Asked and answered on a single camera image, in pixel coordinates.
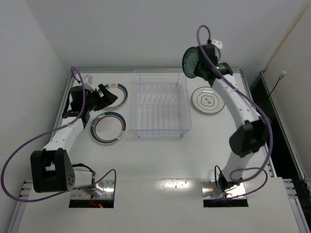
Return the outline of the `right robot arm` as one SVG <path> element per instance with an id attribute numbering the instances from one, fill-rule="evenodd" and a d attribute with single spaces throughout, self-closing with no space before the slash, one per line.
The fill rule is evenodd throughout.
<path id="1" fill-rule="evenodd" d="M 267 142 L 271 127 L 254 103 L 239 90 L 231 67 L 218 63 L 214 45 L 199 46 L 197 54 L 194 74 L 207 81 L 220 95 L 236 127 L 229 138 L 231 154 L 218 178 L 218 187 L 225 191 L 243 182 L 242 175 L 249 160 Z"/>

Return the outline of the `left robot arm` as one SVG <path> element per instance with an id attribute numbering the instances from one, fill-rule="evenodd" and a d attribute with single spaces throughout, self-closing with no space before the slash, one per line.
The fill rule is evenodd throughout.
<path id="1" fill-rule="evenodd" d="M 91 111 L 112 105 L 118 97 L 100 84 L 97 89 L 86 85 L 70 88 L 62 113 L 60 129 L 42 149 L 31 154 L 31 171 L 37 193 L 71 191 L 75 173 L 69 152 L 77 136 L 86 127 Z"/>

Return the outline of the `dark green patterned plate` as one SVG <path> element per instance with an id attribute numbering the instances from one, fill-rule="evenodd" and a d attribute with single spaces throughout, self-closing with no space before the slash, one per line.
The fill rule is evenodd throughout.
<path id="1" fill-rule="evenodd" d="M 195 78 L 194 70 L 198 63 L 198 52 L 197 47 L 188 48 L 182 58 L 182 69 L 186 77 Z"/>

